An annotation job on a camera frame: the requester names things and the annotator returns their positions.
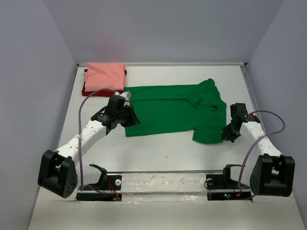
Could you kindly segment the green t-shirt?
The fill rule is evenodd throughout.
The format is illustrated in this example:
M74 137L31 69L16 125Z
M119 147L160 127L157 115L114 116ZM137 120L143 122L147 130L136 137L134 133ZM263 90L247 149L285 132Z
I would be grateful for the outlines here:
M213 79L192 85L138 86L125 89L140 124L127 127L127 137L193 131L202 144L223 141L226 103Z

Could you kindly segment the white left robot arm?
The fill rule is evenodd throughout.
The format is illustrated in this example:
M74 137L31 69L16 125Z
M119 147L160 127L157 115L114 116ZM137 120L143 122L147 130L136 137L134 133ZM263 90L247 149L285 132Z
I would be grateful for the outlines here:
M130 103L131 93L112 95L108 104L95 113L85 127L78 125L78 134L55 151L47 150L41 158L38 185L62 198L69 197L76 188L88 187L98 191L106 185L106 169L97 168L91 175L89 184L84 182L83 155L100 139L107 136L118 125L131 127L140 122Z

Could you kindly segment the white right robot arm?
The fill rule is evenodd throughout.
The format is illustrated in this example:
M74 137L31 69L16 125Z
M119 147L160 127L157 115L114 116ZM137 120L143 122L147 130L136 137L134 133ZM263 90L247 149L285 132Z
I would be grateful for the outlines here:
M231 188L248 187L256 196L283 196L292 193L295 160L283 155L270 141L273 133L265 133L254 112L248 113L245 104L230 106L231 122L222 131L222 139L234 142L243 137L250 149L241 165L228 164L223 169L221 183Z

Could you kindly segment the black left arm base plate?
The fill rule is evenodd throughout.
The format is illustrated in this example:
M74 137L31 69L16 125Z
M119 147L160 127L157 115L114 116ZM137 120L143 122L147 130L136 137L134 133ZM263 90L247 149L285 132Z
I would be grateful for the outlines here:
M87 185L82 191L78 191L78 201L103 201L120 202L122 200L122 175L108 174L103 184Z

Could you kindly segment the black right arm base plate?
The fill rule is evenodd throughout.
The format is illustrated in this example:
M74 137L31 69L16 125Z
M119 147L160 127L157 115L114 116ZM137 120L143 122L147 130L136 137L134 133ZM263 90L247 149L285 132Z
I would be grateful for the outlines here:
M237 182L225 179L222 174L207 174L204 187L208 201L252 200L249 188L239 189Z

